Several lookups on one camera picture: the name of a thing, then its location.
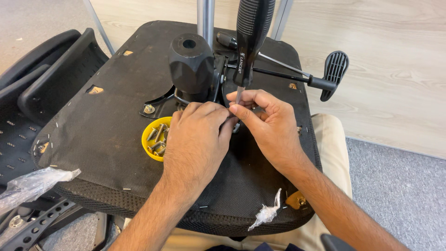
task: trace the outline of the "right hand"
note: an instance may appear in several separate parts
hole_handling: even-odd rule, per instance
[[[236,96],[237,92],[226,95],[232,101],[229,110],[248,127],[263,155],[280,173],[287,176],[308,160],[290,104],[264,90],[243,91],[239,105],[234,102]],[[257,106],[264,111],[254,113],[251,109]]]

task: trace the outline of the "plastic wrap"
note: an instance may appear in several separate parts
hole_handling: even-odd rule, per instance
[[[274,199],[274,206],[268,207],[263,205],[263,208],[260,209],[260,212],[256,215],[256,222],[248,228],[248,231],[253,230],[256,226],[265,223],[272,222],[273,218],[277,216],[277,210],[280,208],[280,191],[282,189],[279,188],[277,191],[276,198]]]
[[[73,180],[79,173],[79,169],[70,172],[47,167],[9,181],[6,191],[0,195],[0,214],[23,202],[35,201],[57,182]]]

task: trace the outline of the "wooden board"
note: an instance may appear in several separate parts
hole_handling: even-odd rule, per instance
[[[307,88],[313,114],[337,116],[348,136],[446,158],[445,16],[443,0],[294,0],[281,39],[317,77],[330,52],[350,58],[329,101]]]
[[[90,0],[115,50],[149,21],[197,23],[196,0]],[[240,0],[216,0],[214,27],[235,29]],[[274,18],[280,1],[276,2]]]

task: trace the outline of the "black plastic cylinder cover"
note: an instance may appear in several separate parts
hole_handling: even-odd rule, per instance
[[[212,85],[214,55],[202,36],[185,33],[174,38],[170,44],[169,66],[178,90],[197,94],[189,96],[206,96]]]

